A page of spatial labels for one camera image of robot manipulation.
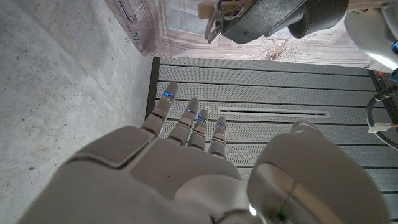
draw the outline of black cable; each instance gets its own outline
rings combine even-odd
[[[398,94],[398,85],[394,85],[392,87],[389,87],[383,91],[381,91],[380,93],[376,94],[370,101],[369,103],[366,105],[366,122],[368,123],[368,126],[371,128],[374,126],[374,121],[373,121],[373,117],[372,117],[372,109],[374,104],[377,101],[381,101],[384,100],[388,97],[392,97],[394,95]],[[389,138],[387,138],[385,135],[383,135],[382,132],[376,132],[374,133],[381,141],[383,141],[384,143],[386,143],[387,145],[389,145],[390,147],[392,147],[395,150],[398,150],[398,144],[391,141]]]

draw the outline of robot finger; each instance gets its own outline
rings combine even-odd
[[[141,129],[145,129],[155,134],[155,136],[159,136],[160,132],[163,129],[163,123],[166,120],[170,108],[172,107],[174,97],[177,94],[177,91],[178,83],[170,82],[166,90],[163,92],[162,97],[160,97],[160,100],[157,103],[155,109],[144,121]]]
[[[184,146],[185,143],[187,143],[188,135],[191,130],[193,119],[195,118],[198,107],[199,100],[197,98],[192,98],[188,102],[188,106],[185,109],[182,117],[175,125],[174,129],[169,134],[167,139],[181,146]]]
[[[206,124],[207,124],[208,112],[206,109],[202,109],[199,112],[195,128],[192,131],[191,138],[187,146],[192,146],[200,150],[204,150],[205,137],[206,137]]]
[[[216,128],[213,132],[213,138],[211,139],[209,153],[212,155],[220,156],[226,159],[225,153],[225,127],[226,119],[221,116],[217,119]]]

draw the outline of metal mesh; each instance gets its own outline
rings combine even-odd
[[[162,96],[168,83],[158,82],[156,97]],[[258,86],[228,86],[197,83],[179,83],[176,98],[203,101],[233,101],[251,103],[284,103],[305,105],[363,106],[374,96],[373,92],[310,90]]]
[[[238,168],[238,171],[241,174],[243,182],[247,185],[250,178],[251,168]]]
[[[380,190],[398,190],[398,169],[365,169]]]
[[[323,73],[340,75],[364,75],[368,72],[363,68],[340,67],[331,65],[309,65],[300,63],[272,62],[268,60],[219,60],[201,58],[162,58],[162,65],[189,65],[192,67],[213,67],[213,68],[238,68],[248,70],[281,71],[281,72],[303,72]]]
[[[170,110],[168,118],[180,119],[182,112],[188,105],[188,101],[175,101]],[[349,107],[332,107],[332,106],[302,106],[302,105],[269,105],[256,103],[220,103],[220,102],[199,102],[199,110],[205,107],[210,108],[209,119],[216,120],[220,115],[217,114],[217,107],[244,107],[244,108],[275,108],[275,109],[289,109],[289,110],[323,110],[329,111],[330,119],[322,118],[305,118],[305,120],[313,123],[328,123],[328,124],[366,124],[364,118],[363,108],[349,108]],[[384,108],[373,109],[373,115],[378,122],[391,123],[391,119]],[[295,117],[275,117],[275,116],[246,116],[246,115],[224,115],[227,121],[272,121],[272,122],[295,122],[298,119]]]
[[[384,194],[383,196],[390,209],[391,218],[398,218],[398,194]]]
[[[167,137],[177,121],[166,121],[164,130],[160,134]],[[291,124],[259,124],[259,123],[227,123],[226,140],[229,142],[269,142],[275,135],[289,133]],[[318,129],[335,144],[380,144],[380,140],[373,134],[367,133],[366,126],[337,126],[318,125]],[[215,122],[208,122],[206,140],[210,141]],[[386,132],[395,139],[397,134]]]
[[[234,85],[287,86],[300,88],[334,88],[376,91],[369,77],[306,74],[292,72],[261,72],[219,68],[160,66],[159,80],[219,83]]]
[[[210,143],[205,144],[207,151]],[[266,144],[227,144],[227,160],[236,166],[253,166]],[[341,146],[361,166],[398,166],[398,151],[387,146]]]

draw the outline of concrete wall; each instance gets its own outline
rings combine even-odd
[[[152,58],[104,1],[0,1],[0,223],[76,150],[144,120]]]

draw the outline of robotic hand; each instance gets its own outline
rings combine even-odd
[[[248,187],[226,160],[226,120],[203,152],[207,112],[189,101],[159,138],[178,85],[141,128],[115,130],[64,163],[19,223],[389,223],[376,185],[314,125],[270,141]]]

